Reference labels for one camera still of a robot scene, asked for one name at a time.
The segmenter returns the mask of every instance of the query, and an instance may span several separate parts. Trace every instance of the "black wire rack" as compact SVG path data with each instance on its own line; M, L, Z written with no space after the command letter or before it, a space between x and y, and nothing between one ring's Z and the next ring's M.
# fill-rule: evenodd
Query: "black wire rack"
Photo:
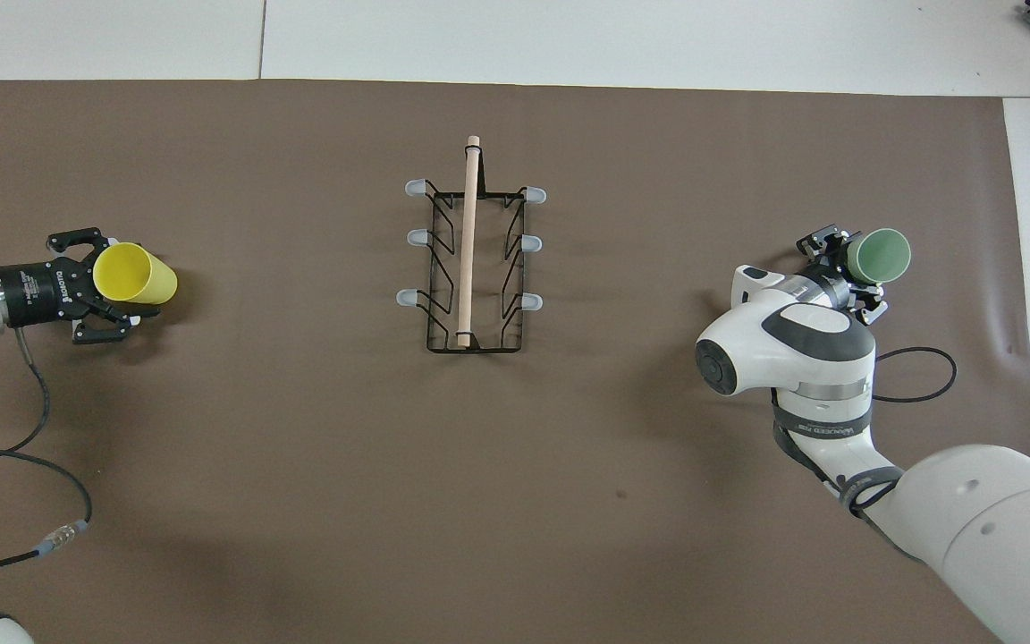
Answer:
M547 199L547 192L535 187L522 187L514 193L487 191L482 150L479 151L479 173L476 180L478 200L497 201L503 207L503 212L511 215L503 251L507 273L503 286L499 290L499 314L502 325L499 330L499 343L494 346L481 346L474 331L467 334L471 338L469 346L455 346L452 338L456 334L441 321L442 316L450 320L457 294L455 280L445 264L450 258L457 257L460 249L455 243L457 230L449 212L454 211L457 201L461 203L465 193L441 191L427 179L409 180L404 188L409 196L423 196L432 203L431 227L408 233L408 243L428 248L431 262L426 290L402 290L397 294L397 304L423 310L426 318L424 346L433 353L515 353L523 348L526 311L543 307L543 298L526 291L526 256L538 252L543 247L543 241L539 237L526 233L526 207L527 204L543 203Z

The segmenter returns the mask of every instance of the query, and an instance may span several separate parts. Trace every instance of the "white rubber tip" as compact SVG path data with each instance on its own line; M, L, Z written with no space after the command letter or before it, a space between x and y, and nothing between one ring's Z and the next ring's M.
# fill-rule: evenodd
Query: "white rubber tip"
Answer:
M543 308L543 298L535 294L523 294L523 301L520 306L523 310L540 310Z
M426 179L412 179L408 183L404 183L404 192L408 194L409 197L422 197L428 194L428 180Z
M431 237L428 236L428 231L426 228L417 228L416 231L408 232L408 243L413 246L425 246L428 245Z
M523 199L528 204L541 204L547 200L547 191L544 191L543 188L527 187Z
M400 306L416 306L420 302L420 291L405 289L397 294L397 304Z
M519 247L523 248L523 252L537 253L543 249L543 240L535 235L522 235L519 237Z

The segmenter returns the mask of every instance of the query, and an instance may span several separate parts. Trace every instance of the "white floor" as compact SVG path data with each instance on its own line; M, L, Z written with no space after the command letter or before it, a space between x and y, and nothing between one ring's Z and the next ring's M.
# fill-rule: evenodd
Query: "white floor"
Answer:
M1014 0L0 0L0 78L376 78L1005 97L1030 330L1030 30Z

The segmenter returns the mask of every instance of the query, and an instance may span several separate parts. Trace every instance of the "green cup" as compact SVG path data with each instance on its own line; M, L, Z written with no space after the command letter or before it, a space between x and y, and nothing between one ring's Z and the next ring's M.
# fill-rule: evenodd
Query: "green cup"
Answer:
M912 246L899 231L879 228L850 244L850 274L865 284L896 280L908 269Z

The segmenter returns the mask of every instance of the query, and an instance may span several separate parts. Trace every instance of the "wooden stick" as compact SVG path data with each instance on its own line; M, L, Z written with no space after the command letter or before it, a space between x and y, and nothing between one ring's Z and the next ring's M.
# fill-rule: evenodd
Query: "wooden stick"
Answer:
M479 189L479 137L467 138L467 174L464 179L462 256L458 258L458 346L471 346L471 265L475 262L475 201Z

